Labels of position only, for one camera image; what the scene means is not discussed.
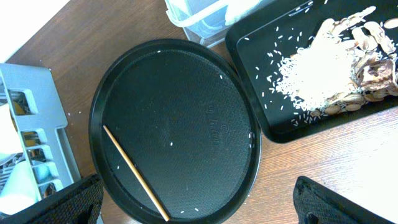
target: wood grain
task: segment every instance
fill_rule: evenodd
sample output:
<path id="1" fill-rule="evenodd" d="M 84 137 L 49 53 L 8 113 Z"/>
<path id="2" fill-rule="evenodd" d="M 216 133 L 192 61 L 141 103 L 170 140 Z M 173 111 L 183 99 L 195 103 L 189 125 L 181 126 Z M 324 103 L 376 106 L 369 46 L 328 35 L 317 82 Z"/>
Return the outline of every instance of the wood grain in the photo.
<path id="1" fill-rule="evenodd" d="M 95 172 L 88 117 L 105 71 L 137 44 L 161 38 L 186 39 L 183 30 L 171 24 L 166 10 L 164 0 L 71 0 L 8 60 L 52 69 L 69 122 L 69 141 L 83 177 Z M 213 50 L 231 63 L 224 44 Z M 292 194 L 300 175 L 398 222 L 397 118 L 398 108 L 394 108 L 283 145 L 263 137 L 254 188 L 226 223 L 297 223 Z M 136 223 L 106 192 L 101 213 L 105 223 Z"/>

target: clear plastic container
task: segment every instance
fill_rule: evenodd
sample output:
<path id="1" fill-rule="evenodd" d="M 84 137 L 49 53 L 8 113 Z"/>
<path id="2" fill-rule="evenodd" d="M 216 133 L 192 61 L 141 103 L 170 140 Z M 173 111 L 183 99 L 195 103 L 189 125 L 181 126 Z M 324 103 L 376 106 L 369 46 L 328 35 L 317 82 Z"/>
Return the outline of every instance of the clear plastic container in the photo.
<path id="1" fill-rule="evenodd" d="M 212 47 L 224 41 L 228 28 L 234 22 L 228 18 L 226 20 L 227 11 L 229 15 L 232 12 L 234 18 L 244 17 L 274 0 L 165 1 L 170 21 L 177 27 L 183 27 L 189 40 Z M 228 8 L 230 4 L 235 4 L 234 9 Z"/>

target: wooden stick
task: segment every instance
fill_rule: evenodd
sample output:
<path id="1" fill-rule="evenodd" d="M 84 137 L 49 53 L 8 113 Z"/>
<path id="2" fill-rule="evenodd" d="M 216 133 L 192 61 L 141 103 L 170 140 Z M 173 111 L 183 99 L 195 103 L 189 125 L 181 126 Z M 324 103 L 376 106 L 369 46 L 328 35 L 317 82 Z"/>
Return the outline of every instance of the wooden stick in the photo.
<path id="1" fill-rule="evenodd" d="M 123 151 L 122 147 L 119 145 L 119 143 L 117 142 L 117 140 L 113 137 L 112 133 L 109 131 L 109 129 L 104 125 L 103 126 L 106 133 L 108 134 L 108 136 L 111 138 L 113 144 L 116 146 L 116 148 L 118 149 L 118 151 L 120 152 L 120 154 L 122 155 L 123 159 L 127 162 L 127 164 L 129 165 L 131 171 L 134 173 L 134 175 L 137 177 L 139 183 L 142 185 L 142 187 L 144 188 L 144 190 L 147 192 L 148 196 L 150 197 L 150 199 L 152 200 L 152 202 L 155 204 L 156 208 L 158 209 L 158 211 L 160 212 L 160 214 L 163 216 L 165 221 L 169 221 L 170 218 L 167 215 L 166 211 L 163 209 L 163 207 L 161 206 L 161 204 L 159 203 L 159 201 L 156 199 L 155 195 L 152 193 L 152 191 L 150 190 L 150 188 L 148 187 L 148 185 L 145 183 L 144 179 L 142 178 L 142 176 L 140 175 L 140 173 L 138 172 L 138 170 L 136 169 L 136 167 L 134 167 L 134 165 L 132 164 L 132 162 L 130 161 L 130 159 L 128 158 L 127 154 Z"/>

